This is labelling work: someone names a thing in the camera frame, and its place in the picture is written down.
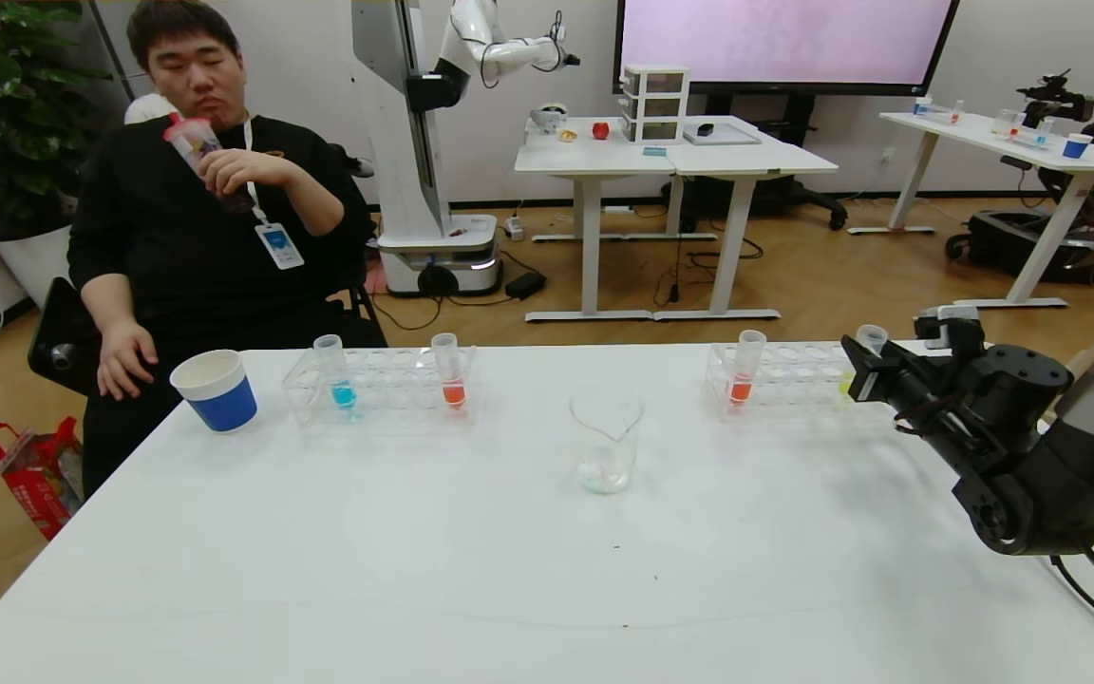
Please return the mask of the man's left hand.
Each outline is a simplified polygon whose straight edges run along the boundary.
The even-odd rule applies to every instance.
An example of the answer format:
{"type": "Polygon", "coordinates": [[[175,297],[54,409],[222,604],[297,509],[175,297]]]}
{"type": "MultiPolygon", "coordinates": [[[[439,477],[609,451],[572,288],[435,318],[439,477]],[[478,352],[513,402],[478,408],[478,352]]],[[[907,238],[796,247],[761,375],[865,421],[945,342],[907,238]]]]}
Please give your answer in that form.
{"type": "Polygon", "coordinates": [[[292,177],[290,161],[238,148],[209,152],[194,169],[207,190],[223,199],[243,189],[247,183],[281,186],[292,177]]]}

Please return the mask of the man's right hand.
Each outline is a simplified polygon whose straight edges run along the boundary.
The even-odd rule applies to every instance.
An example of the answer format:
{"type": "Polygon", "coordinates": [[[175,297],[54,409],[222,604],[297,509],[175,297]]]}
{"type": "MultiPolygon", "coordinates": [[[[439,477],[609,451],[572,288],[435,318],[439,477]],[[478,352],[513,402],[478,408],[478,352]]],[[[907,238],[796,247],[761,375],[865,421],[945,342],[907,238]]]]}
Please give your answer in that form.
{"type": "Polygon", "coordinates": [[[100,397],[139,398],[141,390],[155,382],[151,368],[156,366],[155,341],[133,317],[114,320],[101,332],[96,369],[100,397]]]}

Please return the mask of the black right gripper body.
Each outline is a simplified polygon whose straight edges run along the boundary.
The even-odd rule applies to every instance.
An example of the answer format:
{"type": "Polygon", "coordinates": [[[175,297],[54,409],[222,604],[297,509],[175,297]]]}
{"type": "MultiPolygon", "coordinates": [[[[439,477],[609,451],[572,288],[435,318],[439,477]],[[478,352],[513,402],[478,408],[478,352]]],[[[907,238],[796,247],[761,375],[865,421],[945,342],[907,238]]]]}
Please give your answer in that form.
{"type": "Polygon", "coordinates": [[[847,395],[857,403],[915,411],[938,398],[936,366],[928,356],[913,353],[895,341],[885,341],[880,351],[852,336],[843,336],[839,344],[854,368],[847,395]]]}

